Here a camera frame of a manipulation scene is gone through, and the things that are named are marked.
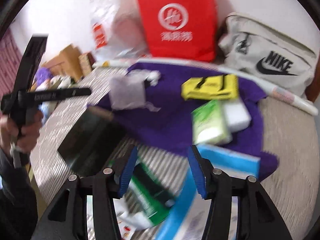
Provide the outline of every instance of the pink curtain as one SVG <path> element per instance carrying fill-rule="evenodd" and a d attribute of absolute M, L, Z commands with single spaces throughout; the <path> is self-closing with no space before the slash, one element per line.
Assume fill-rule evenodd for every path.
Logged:
<path fill-rule="evenodd" d="M 0 41 L 0 98 L 12 91 L 21 58 L 11 30 L 8 29 Z"/>

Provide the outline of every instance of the yellow pouch with black stripes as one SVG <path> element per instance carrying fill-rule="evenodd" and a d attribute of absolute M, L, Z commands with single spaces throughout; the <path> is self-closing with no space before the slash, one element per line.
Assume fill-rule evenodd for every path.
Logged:
<path fill-rule="evenodd" d="M 181 96 L 187 99 L 233 99 L 238 97 L 238 77 L 233 74 L 190 78 L 181 86 Z"/>

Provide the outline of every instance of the red shopping bag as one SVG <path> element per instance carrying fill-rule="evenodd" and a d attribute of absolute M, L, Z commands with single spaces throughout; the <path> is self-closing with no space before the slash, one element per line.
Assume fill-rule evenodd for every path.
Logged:
<path fill-rule="evenodd" d="M 138 0 L 151 54 L 210 62 L 215 58 L 215 0 Z"/>

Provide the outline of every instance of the nike logo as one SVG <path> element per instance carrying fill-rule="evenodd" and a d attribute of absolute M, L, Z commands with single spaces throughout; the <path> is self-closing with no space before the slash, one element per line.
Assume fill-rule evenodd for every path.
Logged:
<path fill-rule="evenodd" d="M 278 70 L 272 70 L 265 68 L 262 64 L 268 64 L 271 67 L 274 67 Z M 262 58 L 256 65 L 257 70 L 265 75 L 285 75 L 285 76 L 297 76 L 295 74 L 291 74 L 288 70 L 291 68 L 293 62 L 288 60 L 287 58 L 277 54 L 274 51 L 271 51 L 268 57 Z"/>

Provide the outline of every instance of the swoosh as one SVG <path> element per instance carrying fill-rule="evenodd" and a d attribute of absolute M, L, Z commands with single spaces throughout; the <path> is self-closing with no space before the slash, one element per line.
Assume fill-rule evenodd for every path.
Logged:
<path fill-rule="evenodd" d="M 265 75 L 285 75 L 285 76 L 298 76 L 298 75 L 295 75 L 295 74 L 290 74 L 288 73 L 287 71 L 276 71 L 276 70 L 271 70 L 271 69 L 267 69 L 267 68 L 264 68 L 263 65 L 262 65 L 262 62 L 263 60 L 265 59 L 262 58 L 257 64 L 256 64 L 256 67 L 257 67 L 257 70 L 262 73 L 262 74 L 265 74 Z"/>

